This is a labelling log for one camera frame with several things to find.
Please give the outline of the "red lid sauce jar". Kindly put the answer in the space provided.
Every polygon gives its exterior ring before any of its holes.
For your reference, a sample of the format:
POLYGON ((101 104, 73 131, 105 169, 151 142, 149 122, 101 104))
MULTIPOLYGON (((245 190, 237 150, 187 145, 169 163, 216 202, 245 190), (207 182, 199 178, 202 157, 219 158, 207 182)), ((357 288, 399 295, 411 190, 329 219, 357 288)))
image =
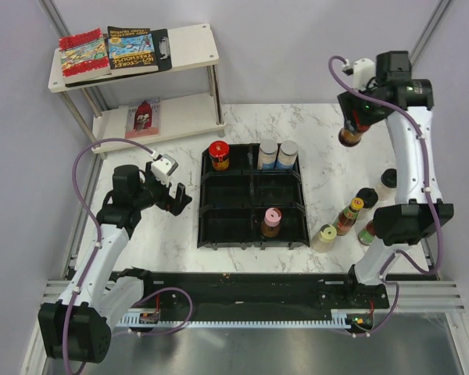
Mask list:
POLYGON ((208 152, 215 170, 224 171, 229 167, 230 147, 228 143, 215 141, 209 146, 208 152))

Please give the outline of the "black compartment organizer tray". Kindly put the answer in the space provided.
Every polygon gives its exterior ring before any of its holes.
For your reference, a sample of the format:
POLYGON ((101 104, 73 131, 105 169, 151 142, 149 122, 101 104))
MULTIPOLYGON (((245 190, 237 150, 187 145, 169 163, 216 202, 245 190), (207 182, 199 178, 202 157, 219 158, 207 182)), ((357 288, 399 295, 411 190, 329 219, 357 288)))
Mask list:
POLYGON ((213 168, 209 151, 202 152, 199 193, 199 248, 288 248, 310 245, 303 191, 297 159, 290 170, 258 170, 260 145, 229 146, 229 166, 213 168), (278 234, 261 231, 265 212, 279 209, 278 234))

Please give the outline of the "blue label clear jar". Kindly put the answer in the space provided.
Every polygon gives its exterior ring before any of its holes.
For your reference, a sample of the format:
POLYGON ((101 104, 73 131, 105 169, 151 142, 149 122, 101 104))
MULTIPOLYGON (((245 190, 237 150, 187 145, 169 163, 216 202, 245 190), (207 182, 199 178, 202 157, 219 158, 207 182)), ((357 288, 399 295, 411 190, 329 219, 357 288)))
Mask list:
POLYGON ((276 170, 290 170, 293 168, 299 147, 294 141, 283 141, 277 154, 276 170))

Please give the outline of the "clear jar grey lid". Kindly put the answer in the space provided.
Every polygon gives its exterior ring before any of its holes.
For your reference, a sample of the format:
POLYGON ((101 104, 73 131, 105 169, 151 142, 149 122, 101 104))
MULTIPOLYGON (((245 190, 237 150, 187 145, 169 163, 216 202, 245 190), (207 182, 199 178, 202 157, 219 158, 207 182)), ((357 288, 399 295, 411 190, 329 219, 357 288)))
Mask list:
POLYGON ((258 170, 273 170, 278 153, 278 144, 274 140, 265 139, 260 142, 257 160, 258 170))

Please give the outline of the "pink lid spice jar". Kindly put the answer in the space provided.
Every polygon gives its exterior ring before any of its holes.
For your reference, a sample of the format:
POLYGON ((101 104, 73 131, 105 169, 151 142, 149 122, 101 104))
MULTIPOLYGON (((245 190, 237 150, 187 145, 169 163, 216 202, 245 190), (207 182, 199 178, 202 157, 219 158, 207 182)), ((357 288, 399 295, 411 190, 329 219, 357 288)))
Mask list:
POLYGON ((278 235, 281 226, 281 211, 277 208, 269 208, 264 213, 261 222, 261 233, 266 238, 274 238, 278 235))

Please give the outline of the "white two-tier shelf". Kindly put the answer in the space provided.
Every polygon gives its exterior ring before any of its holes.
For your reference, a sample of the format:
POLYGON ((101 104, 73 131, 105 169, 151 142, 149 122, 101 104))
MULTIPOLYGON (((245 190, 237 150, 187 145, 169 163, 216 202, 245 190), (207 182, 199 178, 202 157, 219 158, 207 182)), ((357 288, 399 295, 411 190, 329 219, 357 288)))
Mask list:
POLYGON ((226 124, 217 72, 220 57, 211 26, 200 23, 173 28, 168 36, 170 70, 92 80, 77 88, 66 86, 59 53, 54 53, 48 89, 64 101, 89 141, 123 137, 126 105, 151 97, 161 99, 160 131, 155 136, 141 138, 142 144, 206 133, 224 136, 226 124), (69 96, 76 90, 92 108, 90 122, 84 120, 69 96))

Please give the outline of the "yellow cap sauce bottle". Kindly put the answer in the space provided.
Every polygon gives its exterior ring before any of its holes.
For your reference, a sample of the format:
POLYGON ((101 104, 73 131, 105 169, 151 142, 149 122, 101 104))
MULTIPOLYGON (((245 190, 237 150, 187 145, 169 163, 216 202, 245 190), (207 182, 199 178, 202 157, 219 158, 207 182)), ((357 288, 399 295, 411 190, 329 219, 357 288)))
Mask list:
POLYGON ((338 236, 344 236, 351 230, 363 206, 363 199, 355 197, 351 200, 349 205, 338 214, 333 223, 338 236))

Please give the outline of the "green label sauce bottle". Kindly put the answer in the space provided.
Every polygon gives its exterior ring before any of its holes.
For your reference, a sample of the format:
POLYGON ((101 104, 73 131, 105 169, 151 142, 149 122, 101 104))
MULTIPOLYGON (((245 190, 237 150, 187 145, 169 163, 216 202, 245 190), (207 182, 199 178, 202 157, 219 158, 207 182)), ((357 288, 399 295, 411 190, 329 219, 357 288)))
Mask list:
POLYGON ((358 233, 357 239, 362 245, 370 246, 375 238, 376 233, 374 229, 374 222, 371 220, 358 233))

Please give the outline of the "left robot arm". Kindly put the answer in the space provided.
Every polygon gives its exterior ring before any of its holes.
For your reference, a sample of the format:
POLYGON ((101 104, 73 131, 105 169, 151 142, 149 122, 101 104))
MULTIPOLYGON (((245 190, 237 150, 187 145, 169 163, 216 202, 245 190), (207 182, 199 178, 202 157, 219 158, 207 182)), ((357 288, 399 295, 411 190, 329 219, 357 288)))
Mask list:
POLYGON ((79 270, 56 302, 41 305, 38 322, 46 354, 67 362, 100 363, 109 351, 115 326, 136 304, 150 306, 155 287, 145 281, 147 271, 128 270, 108 289, 113 267, 141 220, 153 206, 174 216, 182 213, 191 197, 183 184, 170 195, 170 178, 178 167, 168 155, 113 171, 113 188, 95 217, 95 234, 79 270))

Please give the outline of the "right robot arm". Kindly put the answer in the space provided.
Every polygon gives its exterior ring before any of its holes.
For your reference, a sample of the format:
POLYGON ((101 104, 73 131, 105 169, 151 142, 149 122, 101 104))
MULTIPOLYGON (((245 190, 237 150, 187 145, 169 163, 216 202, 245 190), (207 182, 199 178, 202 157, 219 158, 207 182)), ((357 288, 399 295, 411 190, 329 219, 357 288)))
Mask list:
POLYGON ((444 254, 442 227, 454 216, 435 175, 433 86, 414 77, 412 68, 406 51, 383 52, 375 60, 350 62, 339 55, 328 60, 344 89, 338 96, 344 118, 340 142, 358 145, 373 125, 385 122, 396 158, 395 203, 374 212, 376 238, 342 288, 344 302, 354 308, 370 299, 369 287, 383 284, 399 258, 424 275, 437 273, 444 254))

